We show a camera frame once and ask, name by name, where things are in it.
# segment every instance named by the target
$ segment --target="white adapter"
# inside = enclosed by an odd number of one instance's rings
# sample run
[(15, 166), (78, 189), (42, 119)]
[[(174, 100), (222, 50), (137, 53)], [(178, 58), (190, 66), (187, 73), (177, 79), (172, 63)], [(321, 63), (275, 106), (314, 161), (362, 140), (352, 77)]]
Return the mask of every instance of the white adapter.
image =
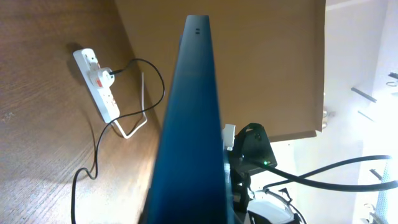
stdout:
[(114, 82), (114, 75), (109, 74), (111, 69), (100, 67), (92, 49), (77, 50), (73, 56), (102, 118), (105, 123), (109, 123), (120, 115), (118, 105), (109, 88)]

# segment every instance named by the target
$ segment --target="blue vertical object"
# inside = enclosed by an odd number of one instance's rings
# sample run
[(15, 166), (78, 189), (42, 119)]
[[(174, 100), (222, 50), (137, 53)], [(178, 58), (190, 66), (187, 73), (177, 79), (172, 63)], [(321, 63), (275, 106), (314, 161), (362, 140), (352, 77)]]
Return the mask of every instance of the blue vertical object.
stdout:
[(147, 223), (231, 223), (225, 161), (210, 20), (188, 16), (147, 199)]

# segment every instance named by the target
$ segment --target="white plug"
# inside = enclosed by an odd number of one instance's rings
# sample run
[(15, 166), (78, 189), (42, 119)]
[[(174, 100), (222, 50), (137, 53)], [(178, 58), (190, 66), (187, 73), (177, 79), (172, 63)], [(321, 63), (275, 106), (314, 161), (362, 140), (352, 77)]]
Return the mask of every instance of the white plug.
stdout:
[(120, 115), (111, 89), (114, 75), (110, 75), (110, 68), (100, 68), (92, 49), (77, 50), (73, 53), (77, 65), (86, 81), (87, 87), (101, 113), (105, 123), (109, 123)]

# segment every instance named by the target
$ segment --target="power outlet socket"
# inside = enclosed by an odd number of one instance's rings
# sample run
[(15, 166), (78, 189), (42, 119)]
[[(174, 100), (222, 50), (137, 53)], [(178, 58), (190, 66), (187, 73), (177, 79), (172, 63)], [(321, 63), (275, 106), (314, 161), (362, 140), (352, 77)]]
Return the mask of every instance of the power outlet socket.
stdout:
[[(79, 66), (80, 72), (105, 123), (109, 123), (114, 118), (120, 116), (118, 105), (109, 88), (114, 82), (114, 76), (109, 75), (111, 69), (100, 67), (92, 49), (77, 50), (73, 53), (73, 57)], [(103, 85), (103, 82), (99, 78), (96, 78), (99, 74), (104, 76), (108, 82), (107, 85)]]

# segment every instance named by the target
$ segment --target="wooden floor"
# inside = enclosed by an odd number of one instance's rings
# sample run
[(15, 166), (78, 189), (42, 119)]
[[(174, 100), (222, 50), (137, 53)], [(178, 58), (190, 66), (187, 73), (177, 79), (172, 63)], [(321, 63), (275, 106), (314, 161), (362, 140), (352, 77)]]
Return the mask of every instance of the wooden floor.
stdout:
[[(0, 223), (70, 223), (73, 175), (91, 167), (104, 127), (72, 57), (82, 47), (114, 70), (133, 58), (112, 1), (1, 1)], [(111, 87), (121, 114), (139, 109), (139, 79), (135, 68)], [(147, 115), (129, 140), (106, 132), (97, 180), (77, 185), (78, 223), (138, 219), (159, 137), (155, 116)], [(139, 119), (120, 123), (128, 129)]]

